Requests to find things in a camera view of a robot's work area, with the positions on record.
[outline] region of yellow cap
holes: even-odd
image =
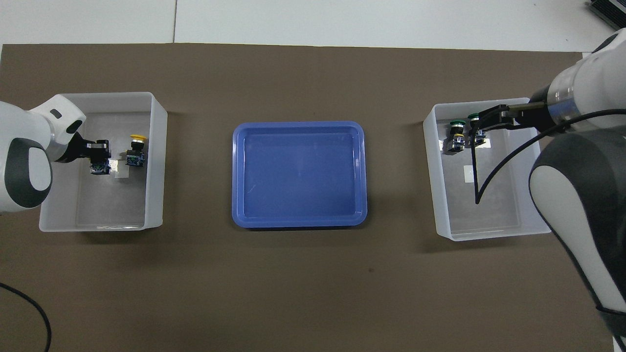
[[[142,136],[142,135],[130,135],[130,138],[132,138],[132,139],[139,139],[141,141],[145,141],[146,139],[148,139],[148,137]]]

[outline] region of blue tray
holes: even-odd
[[[241,227],[358,225],[367,216],[363,129],[351,121],[239,125],[232,187]]]

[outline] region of white tile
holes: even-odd
[[[0,43],[172,42],[176,0],[0,0]]]
[[[592,51],[584,0],[178,0],[176,42]]]

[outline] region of black cable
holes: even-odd
[[[500,171],[500,169],[502,167],[504,167],[504,165],[507,162],[509,162],[509,160],[511,160],[515,155],[518,155],[524,149],[526,149],[529,146],[531,146],[533,143],[537,142],[538,140],[542,139],[543,137],[545,137],[545,136],[551,134],[552,132],[555,132],[555,131],[557,131],[557,130],[559,130],[561,128],[570,126],[570,125],[572,125],[572,124],[574,124],[576,122],[588,120],[590,118],[594,118],[594,117],[598,117],[598,116],[607,116],[607,115],[626,115],[626,109],[608,109],[608,110],[595,111],[595,112],[592,112],[592,113],[586,113],[584,115],[580,115],[580,116],[572,118],[570,120],[560,122],[557,125],[548,128],[547,130],[539,133],[537,136],[529,139],[524,144],[520,145],[517,149],[515,149],[514,151],[509,153],[509,155],[507,155],[504,159],[502,159],[502,161],[498,165],[496,165],[495,168],[493,168],[493,170],[491,171],[489,176],[487,176],[487,178],[485,179],[485,182],[480,187],[480,190],[478,190],[478,175],[476,174],[476,169],[477,169],[476,168],[476,151],[475,151],[475,145],[474,145],[474,138],[472,137],[470,143],[471,143],[471,147],[472,147],[471,151],[472,151],[472,164],[473,164],[473,171],[474,171],[474,192],[475,192],[476,204],[478,204],[480,202],[480,199],[483,197],[483,193],[485,192],[485,189],[489,185],[489,182],[491,182],[491,179],[493,179],[493,177],[496,175],[496,173],[498,173],[498,171]]]
[[[22,291],[15,289],[7,284],[3,284],[1,282],[0,282],[0,288],[3,288],[9,292],[13,292],[14,294],[17,294],[19,297],[22,297],[23,299],[27,300],[28,303],[32,304],[37,309],[37,311],[43,318],[43,323],[46,325],[47,337],[46,337],[46,348],[44,349],[44,352],[48,352],[48,350],[50,349],[50,342],[52,341],[52,329],[50,328],[50,321],[48,320],[48,316],[46,315],[46,312],[43,311],[43,308],[39,305],[39,303],[37,303],[34,299],[28,297],[28,295],[23,293]]]

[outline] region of brown table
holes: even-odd
[[[528,96],[580,53],[224,44],[5,45],[0,100],[150,91],[169,111],[163,225],[42,233],[0,217],[0,281],[32,295],[51,351],[610,351],[551,235],[436,234],[421,122],[436,103]],[[369,215],[343,230],[230,218],[243,122],[354,120]],[[37,312],[0,292],[0,350],[39,351]]]

